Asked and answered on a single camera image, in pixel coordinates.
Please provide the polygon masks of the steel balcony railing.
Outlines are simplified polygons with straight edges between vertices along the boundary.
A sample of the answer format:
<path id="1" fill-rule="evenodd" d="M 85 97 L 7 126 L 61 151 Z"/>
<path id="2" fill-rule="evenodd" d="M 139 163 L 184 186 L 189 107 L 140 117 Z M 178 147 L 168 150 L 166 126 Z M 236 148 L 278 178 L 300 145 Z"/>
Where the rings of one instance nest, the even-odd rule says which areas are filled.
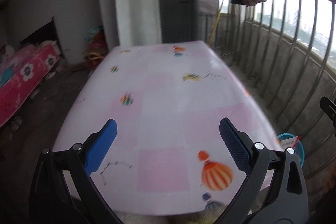
<path id="1" fill-rule="evenodd" d="M 208 42 L 222 0 L 199 11 L 197 39 Z M 224 0 L 211 48 L 252 92 L 277 132 L 301 137 L 307 182 L 335 161 L 335 129 L 319 107 L 335 98 L 335 0 Z"/>

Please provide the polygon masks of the pink floral bedding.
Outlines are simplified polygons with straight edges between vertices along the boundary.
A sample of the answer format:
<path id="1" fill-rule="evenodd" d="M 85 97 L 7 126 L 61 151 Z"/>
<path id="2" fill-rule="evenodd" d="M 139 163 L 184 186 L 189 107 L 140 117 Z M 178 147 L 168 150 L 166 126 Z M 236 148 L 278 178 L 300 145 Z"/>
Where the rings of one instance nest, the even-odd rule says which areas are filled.
<path id="1" fill-rule="evenodd" d="M 40 47 L 25 46 L 1 64 L 1 125 L 12 118 L 59 59 L 58 46 L 46 41 Z"/>

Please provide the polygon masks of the dark green cabinet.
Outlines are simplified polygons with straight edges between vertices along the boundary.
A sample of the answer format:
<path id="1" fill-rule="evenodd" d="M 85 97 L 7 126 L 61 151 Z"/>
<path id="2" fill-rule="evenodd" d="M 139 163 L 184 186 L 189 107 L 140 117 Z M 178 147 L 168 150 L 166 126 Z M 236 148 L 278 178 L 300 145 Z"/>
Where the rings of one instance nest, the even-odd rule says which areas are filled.
<path id="1" fill-rule="evenodd" d="M 197 36 L 197 0 L 159 0 L 163 44 L 190 42 Z"/>

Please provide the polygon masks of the blue plastic trash basket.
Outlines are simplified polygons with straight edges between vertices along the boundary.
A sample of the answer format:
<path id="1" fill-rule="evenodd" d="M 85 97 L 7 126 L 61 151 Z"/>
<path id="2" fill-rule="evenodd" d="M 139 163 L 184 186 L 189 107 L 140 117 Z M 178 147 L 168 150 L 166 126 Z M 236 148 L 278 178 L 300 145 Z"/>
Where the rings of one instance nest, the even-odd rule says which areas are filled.
<path id="1" fill-rule="evenodd" d="M 278 141 L 280 143 L 280 146 L 283 149 L 291 147 L 294 149 L 295 153 L 299 156 L 300 160 L 300 166 L 303 167 L 304 161 L 305 161 L 305 151 L 303 148 L 303 145 L 300 141 L 301 137 L 298 135 L 293 135 L 290 133 L 282 133 L 278 135 Z"/>

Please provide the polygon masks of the pink balloon pattern tablecloth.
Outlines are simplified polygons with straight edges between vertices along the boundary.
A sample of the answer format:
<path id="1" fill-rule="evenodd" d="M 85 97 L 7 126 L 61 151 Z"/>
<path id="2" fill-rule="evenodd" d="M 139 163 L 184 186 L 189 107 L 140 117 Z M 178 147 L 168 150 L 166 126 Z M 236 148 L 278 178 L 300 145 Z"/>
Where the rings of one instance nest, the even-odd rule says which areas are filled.
<path id="1" fill-rule="evenodd" d="M 83 143 L 113 119 L 116 139 L 91 175 L 110 207 L 193 213 L 230 203 L 245 179 L 220 136 L 223 118 L 280 149 L 262 110 L 204 42 L 116 47 L 76 98 L 53 150 Z"/>

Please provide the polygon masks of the red white paper carton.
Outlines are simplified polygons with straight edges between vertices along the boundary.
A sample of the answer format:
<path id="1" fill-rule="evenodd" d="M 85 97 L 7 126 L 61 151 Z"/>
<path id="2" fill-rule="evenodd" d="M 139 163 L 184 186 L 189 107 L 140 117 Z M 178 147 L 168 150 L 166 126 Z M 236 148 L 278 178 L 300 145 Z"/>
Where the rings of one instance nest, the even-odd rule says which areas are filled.
<path id="1" fill-rule="evenodd" d="M 295 149 L 300 142 L 300 139 L 300 136 L 291 136 L 286 134 L 279 136 L 279 141 L 282 148 Z"/>

